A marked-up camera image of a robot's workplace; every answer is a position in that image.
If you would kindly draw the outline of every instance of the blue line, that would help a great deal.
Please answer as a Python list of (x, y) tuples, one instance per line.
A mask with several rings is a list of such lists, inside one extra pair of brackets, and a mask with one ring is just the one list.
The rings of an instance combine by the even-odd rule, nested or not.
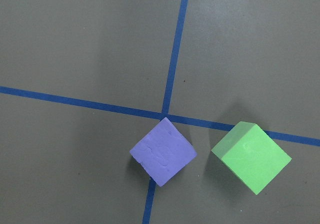
[[(140, 110), (140, 109), (134, 109), (134, 108), (123, 107), (118, 105), (103, 104), (99, 102), (74, 99), (74, 98), (63, 97), (58, 95), (44, 94), (44, 93), (33, 92), (28, 90), (8, 88), (4, 86), (0, 86), (0, 93), (32, 98), (37, 100), (45, 100), (50, 102), (62, 103), (67, 105), (86, 107), (86, 108), (97, 109), (97, 110), (111, 111), (111, 112), (145, 117), (145, 118), (150, 118), (155, 120), (161, 120), (163, 117), (161, 113), (148, 111), (148, 110)], [(215, 129), (215, 130), (230, 131), (234, 127), (234, 125), (223, 124), (223, 123), (213, 122), (208, 120), (200, 120), (200, 119), (189, 118), (189, 117), (178, 116), (178, 115), (167, 115), (167, 117), (170, 121), (175, 123), (194, 125), (194, 126), (205, 127), (205, 128)], [(298, 135), (290, 135), (290, 134), (274, 132), (274, 131), (265, 130), (265, 132), (272, 139), (284, 140), (284, 141), (294, 142), (299, 144), (320, 146), (320, 139), (309, 138), (309, 137), (298, 136)]]
[(134, 108), (123, 107), (118, 105), (103, 104), (99, 102), (68, 98), (68, 97), (63, 97), (58, 95), (44, 94), (44, 93), (33, 92), (28, 90), (8, 88), (4, 86), (0, 86), (0, 93), (22, 96), (22, 97), (38, 99), (38, 100), (45, 100), (45, 101), (56, 102), (56, 103), (62, 103), (67, 105), (87, 107), (87, 108), (96, 109), (96, 110), (105, 110), (105, 111), (111, 111), (115, 113), (146, 117), (146, 118), (157, 119), (157, 120), (160, 120), (162, 117), (160, 113), (153, 112), (153, 111), (134, 109)]
[(169, 72), (168, 78), (166, 80), (165, 92), (164, 92), (164, 99), (162, 104), (162, 114), (167, 115), (169, 113), (169, 107), (171, 102), (172, 90), (173, 90), (173, 83), (175, 81), (175, 70), (177, 68), (178, 56), (179, 56), (179, 49), (180, 43), (182, 38), (182, 32), (184, 30), (184, 20), (186, 17), (186, 8), (188, 5), (188, 0), (181, 0), (180, 3), (180, 10), (178, 15), (178, 21), (176, 24), (174, 41), (173, 41), (173, 48), (171, 53), (170, 65), (169, 65)]
[(153, 203), (153, 196), (155, 195), (155, 184), (156, 182), (150, 177), (150, 181), (149, 181), (149, 187), (148, 187), (148, 193), (147, 193), (147, 197), (146, 197), (146, 204), (144, 207), (144, 217), (142, 219), (142, 224), (149, 224), (150, 221), (150, 215), (151, 215), (151, 209), (152, 209), (152, 203)]

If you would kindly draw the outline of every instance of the purple block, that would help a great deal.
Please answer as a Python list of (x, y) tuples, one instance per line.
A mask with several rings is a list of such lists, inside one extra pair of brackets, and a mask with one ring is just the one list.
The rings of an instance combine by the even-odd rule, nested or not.
[(163, 186), (197, 155), (167, 118), (139, 141), (130, 154), (159, 186)]

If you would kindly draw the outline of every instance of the gray tabletop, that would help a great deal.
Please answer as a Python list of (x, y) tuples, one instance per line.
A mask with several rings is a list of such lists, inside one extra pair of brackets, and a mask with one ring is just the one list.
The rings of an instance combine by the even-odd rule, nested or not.
[[(163, 116), (198, 156), (150, 223), (320, 222), (320, 0), (188, 0), (163, 113), (182, 5), (0, 0), (0, 223), (141, 223), (129, 150)], [(239, 121), (292, 157), (259, 195), (210, 152)]]

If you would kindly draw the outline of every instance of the green cube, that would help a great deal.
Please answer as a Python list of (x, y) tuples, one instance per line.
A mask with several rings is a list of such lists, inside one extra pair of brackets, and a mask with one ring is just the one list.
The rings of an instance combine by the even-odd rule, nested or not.
[(239, 122), (211, 150), (256, 195), (291, 161), (258, 125)]

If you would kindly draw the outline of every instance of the cube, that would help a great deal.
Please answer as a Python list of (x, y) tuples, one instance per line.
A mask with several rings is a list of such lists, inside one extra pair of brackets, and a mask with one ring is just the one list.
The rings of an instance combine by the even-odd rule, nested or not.
[(163, 186), (197, 155), (167, 118), (139, 141), (130, 154), (159, 186)]
[(239, 122), (212, 152), (256, 195), (291, 161), (258, 125)]

